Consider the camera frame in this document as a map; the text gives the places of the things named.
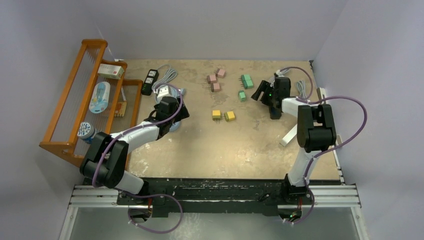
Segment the pink charger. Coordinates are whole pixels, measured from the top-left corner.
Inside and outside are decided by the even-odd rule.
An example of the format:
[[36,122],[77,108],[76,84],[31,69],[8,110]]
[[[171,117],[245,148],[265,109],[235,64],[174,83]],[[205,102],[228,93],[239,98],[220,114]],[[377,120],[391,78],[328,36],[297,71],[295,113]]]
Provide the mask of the pink charger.
[[206,77],[206,81],[207,81],[208,84],[214,84],[214,83],[217,83],[218,82],[217,77],[216,77],[215,74],[208,75]]
[[211,83],[210,88],[213,93],[221,91],[221,85],[218,82]]

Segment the round blue power socket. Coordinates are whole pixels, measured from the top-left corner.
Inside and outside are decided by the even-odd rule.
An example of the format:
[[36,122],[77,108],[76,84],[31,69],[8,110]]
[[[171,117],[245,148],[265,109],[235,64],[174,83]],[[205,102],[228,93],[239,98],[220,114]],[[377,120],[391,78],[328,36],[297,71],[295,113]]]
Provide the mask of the round blue power socket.
[[170,132],[175,132],[181,125],[181,121],[174,122],[169,128]]

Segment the yellow usb charger plug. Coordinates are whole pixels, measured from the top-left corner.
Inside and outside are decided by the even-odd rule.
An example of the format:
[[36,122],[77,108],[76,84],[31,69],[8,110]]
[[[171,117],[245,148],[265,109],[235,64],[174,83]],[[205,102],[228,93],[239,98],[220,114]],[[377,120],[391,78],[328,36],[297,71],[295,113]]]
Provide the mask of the yellow usb charger plug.
[[213,110],[212,111],[212,120],[213,121],[219,121],[222,118],[222,114],[220,110]]

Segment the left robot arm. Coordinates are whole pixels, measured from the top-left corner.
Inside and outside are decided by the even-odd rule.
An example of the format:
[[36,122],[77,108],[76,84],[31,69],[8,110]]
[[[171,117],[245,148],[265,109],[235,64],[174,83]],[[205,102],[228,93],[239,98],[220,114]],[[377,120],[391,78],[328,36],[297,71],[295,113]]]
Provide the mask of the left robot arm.
[[127,130],[108,134],[98,132],[79,167],[95,187],[104,186],[129,193],[138,205],[146,203],[149,191],[142,178],[126,171],[127,156],[137,148],[161,139],[171,126],[190,116],[181,97],[165,96],[142,123]]

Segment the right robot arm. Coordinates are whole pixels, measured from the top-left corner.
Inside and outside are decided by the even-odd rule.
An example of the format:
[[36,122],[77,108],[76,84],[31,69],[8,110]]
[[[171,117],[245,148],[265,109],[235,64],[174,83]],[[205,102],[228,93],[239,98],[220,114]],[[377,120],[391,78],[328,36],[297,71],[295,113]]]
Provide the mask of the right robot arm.
[[268,107],[272,120],[282,114],[297,118],[296,139],[299,152],[286,174],[280,196],[288,204],[308,194],[311,173],[321,154],[336,143],[336,128],[332,108],[329,104],[312,104],[290,96],[291,81],[287,77],[276,77],[273,83],[261,81],[253,100]]

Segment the white power strip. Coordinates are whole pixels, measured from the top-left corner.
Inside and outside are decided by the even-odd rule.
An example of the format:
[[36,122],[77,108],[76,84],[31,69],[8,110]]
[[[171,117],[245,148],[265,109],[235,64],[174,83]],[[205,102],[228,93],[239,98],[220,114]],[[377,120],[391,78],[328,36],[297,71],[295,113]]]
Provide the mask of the white power strip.
[[297,127],[296,124],[280,141],[280,144],[286,147],[297,135]]

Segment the green usb charger plug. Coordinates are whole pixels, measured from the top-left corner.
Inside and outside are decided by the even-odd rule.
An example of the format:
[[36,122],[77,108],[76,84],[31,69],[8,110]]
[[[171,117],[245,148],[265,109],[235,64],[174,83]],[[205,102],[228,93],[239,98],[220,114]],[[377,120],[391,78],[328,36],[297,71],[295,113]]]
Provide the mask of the green usb charger plug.
[[243,83],[247,83],[247,82],[249,82],[249,81],[251,81],[252,79],[251,79],[251,76],[249,75],[249,74],[242,74],[241,76],[240,76],[240,79],[241,79],[241,81],[243,82]]

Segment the yellow charger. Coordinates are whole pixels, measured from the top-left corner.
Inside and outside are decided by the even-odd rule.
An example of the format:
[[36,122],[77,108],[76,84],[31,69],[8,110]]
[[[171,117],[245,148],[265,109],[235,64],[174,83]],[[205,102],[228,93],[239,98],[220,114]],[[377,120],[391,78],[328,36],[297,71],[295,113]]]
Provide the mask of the yellow charger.
[[234,121],[236,119],[235,113],[233,111],[227,111],[224,113],[224,119],[227,122]]

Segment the pink usb charger plug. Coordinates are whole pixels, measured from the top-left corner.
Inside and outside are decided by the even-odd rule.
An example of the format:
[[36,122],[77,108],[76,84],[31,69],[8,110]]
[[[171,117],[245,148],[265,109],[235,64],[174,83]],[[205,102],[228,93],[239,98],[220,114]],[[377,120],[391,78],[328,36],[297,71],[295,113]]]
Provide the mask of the pink usb charger plug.
[[226,76],[226,70],[223,68],[218,68],[215,72],[217,78],[224,78]]

